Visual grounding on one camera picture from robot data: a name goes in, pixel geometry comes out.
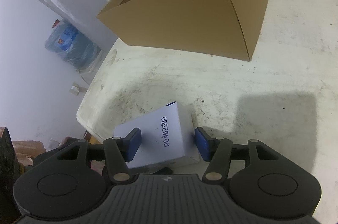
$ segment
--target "cardboard box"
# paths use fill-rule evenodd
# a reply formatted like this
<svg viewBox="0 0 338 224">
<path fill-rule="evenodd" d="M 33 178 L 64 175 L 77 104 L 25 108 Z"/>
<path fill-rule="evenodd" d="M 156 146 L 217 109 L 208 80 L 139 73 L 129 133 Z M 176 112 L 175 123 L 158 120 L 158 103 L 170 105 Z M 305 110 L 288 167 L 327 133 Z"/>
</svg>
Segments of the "cardboard box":
<svg viewBox="0 0 338 224">
<path fill-rule="evenodd" d="M 190 113 L 179 103 L 162 108 L 116 126 L 114 136 L 126 137 L 140 128 L 142 142 L 129 168 L 149 166 L 151 170 L 175 168 L 199 162 L 194 144 L 194 127 Z"/>
<path fill-rule="evenodd" d="M 111 0 L 98 14 L 126 44 L 250 60 L 268 0 Z"/>
</svg>

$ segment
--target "plastic wrap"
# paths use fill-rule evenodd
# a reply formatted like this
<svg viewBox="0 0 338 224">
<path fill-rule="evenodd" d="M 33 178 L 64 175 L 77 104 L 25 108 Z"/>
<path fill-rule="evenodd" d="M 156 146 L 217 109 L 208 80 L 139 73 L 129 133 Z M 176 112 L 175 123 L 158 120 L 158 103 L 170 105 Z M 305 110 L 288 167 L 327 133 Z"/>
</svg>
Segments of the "plastic wrap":
<svg viewBox="0 0 338 224">
<path fill-rule="evenodd" d="M 45 47 L 76 69 L 87 68 L 101 49 L 66 20 L 56 21 Z"/>
</svg>

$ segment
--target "white wall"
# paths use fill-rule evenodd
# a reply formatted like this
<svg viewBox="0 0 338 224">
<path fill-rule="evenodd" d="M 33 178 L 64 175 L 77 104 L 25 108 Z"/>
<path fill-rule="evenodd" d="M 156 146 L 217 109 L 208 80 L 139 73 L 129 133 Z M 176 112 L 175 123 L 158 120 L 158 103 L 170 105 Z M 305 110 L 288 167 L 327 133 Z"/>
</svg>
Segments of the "white wall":
<svg viewBox="0 0 338 224">
<path fill-rule="evenodd" d="M 81 137 L 76 112 L 83 95 L 69 92 L 73 82 L 88 87 L 75 69 L 44 47 L 60 17 L 38 0 L 0 0 L 0 127 L 12 140 Z"/>
</svg>

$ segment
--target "blue bottle label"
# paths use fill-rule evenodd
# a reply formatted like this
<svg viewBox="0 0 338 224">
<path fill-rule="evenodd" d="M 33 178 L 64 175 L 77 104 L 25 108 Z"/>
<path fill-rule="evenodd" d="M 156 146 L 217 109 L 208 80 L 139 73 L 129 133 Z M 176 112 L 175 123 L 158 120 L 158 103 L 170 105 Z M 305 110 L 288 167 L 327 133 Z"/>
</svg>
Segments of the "blue bottle label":
<svg viewBox="0 0 338 224">
<path fill-rule="evenodd" d="M 68 50 L 78 33 L 78 29 L 69 24 L 60 38 L 55 42 L 55 45 L 63 51 Z"/>
</svg>

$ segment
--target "small white carton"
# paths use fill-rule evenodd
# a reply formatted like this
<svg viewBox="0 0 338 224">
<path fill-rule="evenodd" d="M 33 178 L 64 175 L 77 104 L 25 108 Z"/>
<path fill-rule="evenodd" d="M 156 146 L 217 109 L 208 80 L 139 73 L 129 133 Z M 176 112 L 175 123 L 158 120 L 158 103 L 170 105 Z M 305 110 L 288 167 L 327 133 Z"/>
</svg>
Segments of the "small white carton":
<svg viewBox="0 0 338 224">
<path fill-rule="evenodd" d="M 142 142 L 129 168 L 176 168 L 199 162 L 194 144 L 194 127 L 190 113 L 178 102 L 135 118 L 114 129 L 114 136 L 126 137 L 140 128 Z"/>
</svg>

